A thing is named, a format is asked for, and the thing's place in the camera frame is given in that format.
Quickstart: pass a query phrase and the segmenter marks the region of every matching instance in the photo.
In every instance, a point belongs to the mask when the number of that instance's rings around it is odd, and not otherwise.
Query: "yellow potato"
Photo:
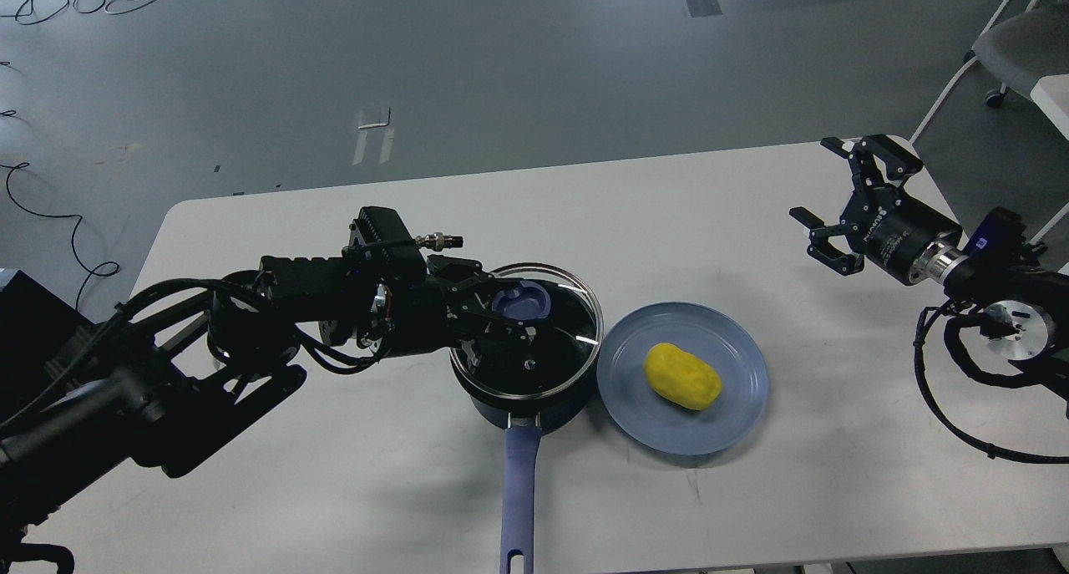
[[[668,342],[646,353],[642,369],[654,392],[695,412],[712,405],[724,388],[709,363]]]

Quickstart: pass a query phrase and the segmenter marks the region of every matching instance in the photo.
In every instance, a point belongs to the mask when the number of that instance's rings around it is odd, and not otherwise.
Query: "saucepan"
[[[500,573],[532,574],[539,444],[543,434],[575,417],[597,390],[604,322],[593,291],[568,270],[520,262],[492,274],[524,278],[516,289],[494,296],[491,307],[527,326],[530,342],[521,352],[475,342],[454,348],[450,358],[476,409],[506,431]]]

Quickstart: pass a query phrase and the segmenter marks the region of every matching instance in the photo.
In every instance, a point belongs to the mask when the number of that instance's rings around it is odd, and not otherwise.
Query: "cable connector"
[[[443,251],[444,249],[459,249],[459,247],[464,246],[464,238],[461,235],[445,235],[443,232],[434,232],[434,234],[428,235],[416,235],[413,238],[416,242],[417,247],[422,247],[422,249],[431,249],[434,251]]]

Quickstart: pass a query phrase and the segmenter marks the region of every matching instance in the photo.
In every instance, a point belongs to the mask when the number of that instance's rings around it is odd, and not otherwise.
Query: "white table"
[[[949,213],[927,174],[910,186]],[[990,461],[924,406],[911,341],[938,285],[907,289],[874,266],[840,278],[806,257],[788,208],[834,217],[849,189],[843,160],[805,143],[188,201],[169,213],[138,289],[250,268],[261,254],[337,254],[360,205],[390,205],[414,234],[465,235],[454,254],[486,266],[579,274],[610,326],[657,300],[738,320],[770,369],[763,423],[711,461],[668,460],[592,403],[542,441],[543,573],[1069,541],[1069,468]],[[980,387],[941,348],[932,386],[951,419],[1010,447],[1069,451],[1064,403]],[[123,464],[31,539],[68,544],[84,574],[496,571],[502,433],[447,354],[355,377],[301,363],[300,391],[186,478]],[[211,368],[196,352],[179,364]]]
[[[1069,75],[1048,75],[1032,88],[1035,102],[1062,136],[1069,139]]]

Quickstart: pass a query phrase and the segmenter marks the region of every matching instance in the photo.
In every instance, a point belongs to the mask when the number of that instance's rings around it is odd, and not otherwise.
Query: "chair wheel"
[[[985,105],[988,105],[989,109],[997,109],[997,107],[1002,106],[1002,102],[1005,97],[1006,95],[1002,91],[992,90],[988,92],[983,98],[983,103]]]

